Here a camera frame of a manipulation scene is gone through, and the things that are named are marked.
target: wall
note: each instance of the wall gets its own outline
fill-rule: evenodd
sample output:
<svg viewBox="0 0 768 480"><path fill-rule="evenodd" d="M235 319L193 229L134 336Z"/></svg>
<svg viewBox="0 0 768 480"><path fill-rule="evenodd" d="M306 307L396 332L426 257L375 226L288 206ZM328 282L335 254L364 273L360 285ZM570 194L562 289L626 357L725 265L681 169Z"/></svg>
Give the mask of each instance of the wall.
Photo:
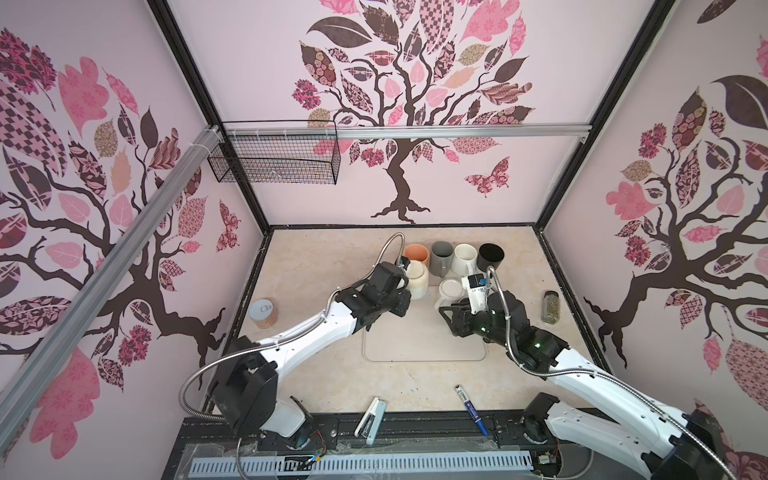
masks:
<svg viewBox="0 0 768 480"><path fill-rule="evenodd" d="M173 3L224 120L343 127L588 123L652 2ZM337 185L256 184L267 218L535 221L574 138L388 145L342 142Z"/></svg>
<svg viewBox="0 0 768 480"><path fill-rule="evenodd" d="M5 385L204 120L141 0L14 2L0 20ZM178 388L217 356L259 242L237 187L204 164L4 452L0 478L159 477L185 416Z"/></svg>
<svg viewBox="0 0 768 480"><path fill-rule="evenodd" d="M681 2L547 235L614 372L765 478L768 5L731 3Z"/></svg>

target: black mug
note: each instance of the black mug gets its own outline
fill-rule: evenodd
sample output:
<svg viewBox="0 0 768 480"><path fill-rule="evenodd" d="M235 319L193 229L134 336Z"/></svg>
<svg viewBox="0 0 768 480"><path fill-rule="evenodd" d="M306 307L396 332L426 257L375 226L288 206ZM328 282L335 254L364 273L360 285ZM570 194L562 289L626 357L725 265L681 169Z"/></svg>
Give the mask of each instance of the black mug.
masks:
<svg viewBox="0 0 768 480"><path fill-rule="evenodd" d="M485 272L488 265L498 268L504 259L504 250L495 243L483 243L478 248L478 270Z"/></svg>

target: white mug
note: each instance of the white mug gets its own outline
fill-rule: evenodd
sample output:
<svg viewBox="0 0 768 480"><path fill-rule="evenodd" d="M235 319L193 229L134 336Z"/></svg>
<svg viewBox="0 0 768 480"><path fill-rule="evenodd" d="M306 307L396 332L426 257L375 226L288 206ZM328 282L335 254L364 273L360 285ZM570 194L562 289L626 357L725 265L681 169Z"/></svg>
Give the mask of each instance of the white mug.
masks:
<svg viewBox="0 0 768 480"><path fill-rule="evenodd" d="M459 276L475 274L477 270L478 249L468 243L456 245L453 249L453 261L451 271Z"/></svg>
<svg viewBox="0 0 768 480"><path fill-rule="evenodd" d="M440 310L442 304L448 300L448 303L458 302L464 296L464 287L462 283L455 278L447 278L440 282L440 300L435 304L435 310Z"/></svg>
<svg viewBox="0 0 768 480"><path fill-rule="evenodd" d="M427 294L427 286L429 285L429 270L427 270L427 267L418 260L411 260L411 264L408 265L406 270L406 275L408 275L408 286L406 289L411 292L411 300L423 298Z"/></svg>

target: gray mug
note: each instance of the gray mug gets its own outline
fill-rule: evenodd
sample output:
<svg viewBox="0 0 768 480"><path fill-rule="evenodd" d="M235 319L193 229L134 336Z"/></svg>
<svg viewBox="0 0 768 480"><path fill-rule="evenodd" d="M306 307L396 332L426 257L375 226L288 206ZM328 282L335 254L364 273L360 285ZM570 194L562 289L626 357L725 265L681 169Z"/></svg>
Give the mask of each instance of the gray mug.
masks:
<svg viewBox="0 0 768 480"><path fill-rule="evenodd" d="M453 261L453 245L443 240L434 242L429 251L429 272L445 278Z"/></svg>

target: cable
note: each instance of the cable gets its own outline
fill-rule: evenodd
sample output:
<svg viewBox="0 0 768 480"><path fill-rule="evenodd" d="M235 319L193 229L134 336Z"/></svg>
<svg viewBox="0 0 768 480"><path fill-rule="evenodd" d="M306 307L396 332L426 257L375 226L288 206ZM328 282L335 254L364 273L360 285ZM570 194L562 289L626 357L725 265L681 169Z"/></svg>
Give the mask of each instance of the cable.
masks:
<svg viewBox="0 0 768 480"><path fill-rule="evenodd" d="M237 468L237 473L240 474L240 477L243 480L251 480L251 478L245 474L243 466L240 464L240 443L242 441L243 439L237 439L237 449L235 449L235 468Z"/></svg>
<svg viewBox="0 0 768 480"><path fill-rule="evenodd" d="M587 465L581 469L581 471L574 475L569 475L567 477L558 477L557 475L552 477L545 477L543 475L539 475L539 478L541 480L576 480L577 478L583 477L587 472L589 472L589 469L592 468L592 462L594 462L594 450L589 451L589 460L587 460Z"/></svg>
<svg viewBox="0 0 768 480"><path fill-rule="evenodd" d="M382 258L384 257L384 253L386 252L387 247L394 241L395 238L400 237L400 255L397 257L395 261L395 265L400 267L402 269L402 263L400 261L403 252L406 249L406 236L402 233L398 232L392 235L389 240L386 241L384 244L384 247L381 249L381 252L379 252L379 257L376 259L376 263L373 264L373 267L371 270L362 278L362 280L367 280L370 278L370 276L373 274L373 271L376 269L376 266L381 263ZM187 379L186 382L181 386L181 390L179 391L179 405L181 408L188 414L201 417L203 419L207 420L215 420L215 421L224 421L226 418L224 415L214 415L212 413L205 413L201 412L198 409L195 409L193 406L191 406L189 403L187 403L187 390L192 386L192 384L197 380L200 376L202 376L205 372L212 369L213 367L220 365L221 363L226 362L227 360L236 359L241 356L250 355L252 353L261 352L262 350L267 349L274 349L278 348L279 346L285 345L286 343L291 343L294 340L298 340L302 338L303 336L307 335L308 333L312 332L315 328L320 326L328 316L328 312L331 310L331 303L333 302L334 297L336 297L336 294L343 289L336 289L331 293L331 295L328 297L328 301L326 302L326 308L323 310L323 312L320 314L320 317L318 317L317 321L315 323L312 323L309 325L305 330L299 331L297 333L294 333L292 336L287 336L284 339L278 339L275 340L274 343L268 343L266 345L256 345L254 347L251 347L249 349L241 350L239 352L231 353L230 355L225 355L221 357L218 360L214 360L213 362L209 363L208 365L205 365L201 367L199 370L197 370L195 373L193 373L190 378Z"/></svg>
<svg viewBox="0 0 768 480"><path fill-rule="evenodd" d="M486 270L486 274L488 276L488 279L491 279L491 275L493 275L493 280L496 284L496 289L499 292L503 292L501 282L498 280L498 276L496 275L496 269L493 267L493 265L489 265L488 269ZM499 295L502 299L502 306L504 307L504 318L506 321L506 339L507 339L507 353L509 354L509 358L512 359L515 364L520 367L520 370L523 372L537 376L539 378L549 378L552 376L560 376L560 375L572 375L575 373L582 373L591 375L594 377L599 377L602 379L605 379L609 382L612 382L624 390L631 393L633 396L637 397L642 403L644 403L646 406L648 406L651 410L661 415L662 419L669 422L670 424L674 425L675 428L679 429L685 436L693 440L693 442L699 447L700 450L702 450L704 453L706 453L711 459L713 459L721 469L723 469L723 472L725 472L726 475L728 475L728 478L731 480L739 480L733 472L728 468L728 465L723 462L723 460L720 459L720 457L717 456L715 452L710 449L707 444L702 442L697 436L695 436L690 430L685 428L685 425L682 425L680 422L678 422L675 418L673 418L671 415L667 414L664 410L662 410L659 406L654 404L652 401L650 401L648 398L646 398L643 393L635 389L633 386L629 385L628 383L619 380L618 378L608 375L607 373L598 372L596 370L590 370L590 369L562 369L562 370L555 370L554 372L547 372L547 373L540 373L540 372L534 372L533 370L530 370L523 365L520 360L515 356L515 352L512 351L511 347L511 318L512 315L509 313L509 306L507 305L507 299L505 298L504 293L501 293Z"/></svg>

